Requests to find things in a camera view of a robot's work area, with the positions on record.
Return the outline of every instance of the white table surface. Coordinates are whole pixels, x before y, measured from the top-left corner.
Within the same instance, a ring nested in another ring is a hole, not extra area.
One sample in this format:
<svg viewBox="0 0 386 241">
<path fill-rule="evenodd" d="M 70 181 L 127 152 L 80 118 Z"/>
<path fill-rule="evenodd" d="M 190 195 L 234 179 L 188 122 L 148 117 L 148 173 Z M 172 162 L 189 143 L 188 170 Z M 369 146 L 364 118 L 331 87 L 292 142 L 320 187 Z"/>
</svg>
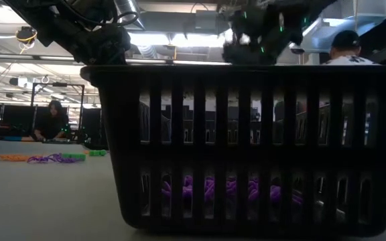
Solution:
<svg viewBox="0 0 386 241">
<path fill-rule="evenodd" d="M 83 151 L 80 145 L 0 141 L 0 155 Z M 88 157 L 78 164 L 0 161 L 0 240 L 222 239 L 226 238 L 154 236 L 129 227 L 121 217 L 109 156 Z M 386 240 L 386 232 L 343 240 Z"/>
</svg>

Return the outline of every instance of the purple cable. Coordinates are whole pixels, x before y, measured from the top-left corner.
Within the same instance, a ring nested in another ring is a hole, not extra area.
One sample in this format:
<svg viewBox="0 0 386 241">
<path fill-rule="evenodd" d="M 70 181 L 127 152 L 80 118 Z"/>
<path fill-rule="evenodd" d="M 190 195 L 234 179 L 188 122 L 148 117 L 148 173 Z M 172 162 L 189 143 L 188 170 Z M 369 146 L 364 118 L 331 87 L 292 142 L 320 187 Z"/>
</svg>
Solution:
<svg viewBox="0 0 386 241">
<path fill-rule="evenodd" d="M 162 187 L 162 193 L 168 197 L 171 196 L 171 185 L 164 181 Z M 236 177 L 228 177 L 226 181 L 226 194 L 230 197 L 236 196 L 237 192 L 237 182 Z M 257 178 L 253 178 L 248 182 L 248 200 L 250 202 L 255 201 L 259 197 L 259 183 Z M 193 177 L 186 176 L 184 178 L 184 186 L 182 188 L 182 197 L 189 198 L 193 195 Z M 205 187 L 204 187 L 204 197 L 205 201 L 210 201 L 214 199 L 214 178 L 206 177 L 205 178 Z M 277 185 L 272 185 L 270 190 L 270 198 L 272 203 L 277 203 L 281 201 L 281 187 Z M 293 190 L 292 200 L 295 204 L 301 205 L 303 202 L 302 193 L 299 191 Z"/>
<path fill-rule="evenodd" d="M 57 163 L 76 163 L 78 161 L 81 161 L 81 159 L 76 158 L 63 158 L 61 153 L 54 153 L 47 157 L 30 157 L 27 162 L 28 163 L 40 163 L 40 164 L 46 164 L 50 162 L 57 162 Z"/>
</svg>

